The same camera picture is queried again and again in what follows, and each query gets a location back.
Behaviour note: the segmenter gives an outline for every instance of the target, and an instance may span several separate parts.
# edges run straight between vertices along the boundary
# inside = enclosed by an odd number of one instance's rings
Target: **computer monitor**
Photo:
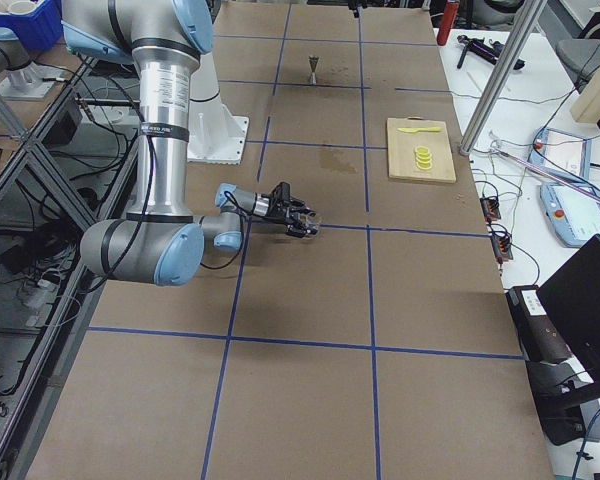
[[[574,408],[600,398],[600,235],[582,246],[537,294],[556,330],[594,380],[568,392],[535,392],[541,421],[543,417],[568,419]],[[556,422],[548,424],[555,427]],[[552,433],[558,442],[551,440],[558,444],[584,434],[574,431],[565,435],[569,432],[548,432],[546,428],[545,432],[550,438]]]

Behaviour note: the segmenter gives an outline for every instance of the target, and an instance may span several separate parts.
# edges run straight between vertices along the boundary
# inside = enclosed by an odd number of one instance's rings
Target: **white desk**
[[[508,33],[505,32],[478,32],[454,30],[446,46],[440,48],[440,55],[449,82],[449,88],[454,94],[479,96],[487,83],[493,66],[483,59],[469,53],[462,69],[456,65],[462,51],[456,39],[458,35],[466,34],[469,37],[486,36],[489,40],[505,42]],[[525,46],[521,58],[525,60],[525,67],[510,75],[501,97],[543,101],[568,93],[573,84],[563,70],[560,61],[555,56],[549,42],[539,34],[533,34]],[[560,109],[550,126],[572,132],[583,137],[600,135],[596,125],[576,123],[569,108],[576,101],[578,93],[574,92]],[[535,132],[541,128],[558,108],[561,100],[546,102],[540,105],[522,102],[499,100],[489,117],[487,125],[480,135],[476,149],[487,151],[493,140],[490,132],[497,137],[519,144],[529,144]],[[454,96],[454,105],[461,129],[466,128],[471,115],[478,103],[477,99]],[[593,140],[592,161],[600,164],[600,137]],[[504,143],[502,148],[516,156],[526,158],[528,147],[518,147]],[[523,178],[523,168],[518,164],[493,157],[493,165],[485,155],[473,153],[470,156],[473,162],[474,177],[476,180],[487,180],[494,184],[500,194],[515,191],[515,188],[493,174],[495,172],[514,184],[521,185],[523,195],[519,199],[516,212],[515,226],[513,227],[513,242],[528,251],[540,265],[540,280],[542,284],[550,277],[576,249],[565,248],[554,235],[552,227],[546,219],[544,208],[539,199],[539,186],[541,179],[527,173]],[[600,170],[591,169],[590,181],[600,187]],[[484,184],[477,184],[481,192]],[[490,186],[485,186],[487,195],[493,194]],[[513,211],[515,206],[514,195],[504,195],[500,198],[500,210],[503,224],[511,230],[513,225]],[[514,249],[514,260],[505,263],[502,272],[502,283],[505,288],[513,285],[524,285],[533,282],[536,276],[536,267],[533,262],[520,251]],[[561,447],[555,447],[547,441],[549,453],[557,475],[571,476],[576,460],[576,451],[580,447],[580,440],[571,442]],[[600,472],[600,443],[589,443],[585,449],[594,456],[593,460],[583,460],[578,470],[579,478],[592,478],[593,473]]]

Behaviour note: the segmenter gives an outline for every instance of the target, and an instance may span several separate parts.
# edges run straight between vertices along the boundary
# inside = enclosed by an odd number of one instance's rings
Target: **blue crate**
[[[62,35],[60,0],[40,0],[29,15],[0,14],[0,27],[14,31],[27,50],[49,50]]]

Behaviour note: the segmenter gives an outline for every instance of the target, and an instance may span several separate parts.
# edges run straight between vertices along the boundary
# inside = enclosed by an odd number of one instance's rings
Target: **wooden cutting board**
[[[403,133],[400,127],[441,127],[440,132]],[[387,144],[389,146],[389,177],[424,182],[455,183],[456,172],[449,145],[445,122],[434,120],[387,119]],[[416,164],[415,148],[424,146],[431,150],[430,170],[421,170]]]

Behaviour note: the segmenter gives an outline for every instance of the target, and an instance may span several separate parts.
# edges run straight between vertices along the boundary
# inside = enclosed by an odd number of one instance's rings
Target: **red cylinder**
[[[440,22],[440,28],[438,29],[438,37],[436,39],[438,45],[442,46],[447,44],[449,32],[451,32],[453,24],[456,21],[458,8],[460,8],[460,3],[453,0],[449,0],[445,5],[444,13],[442,14],[442,22]]]

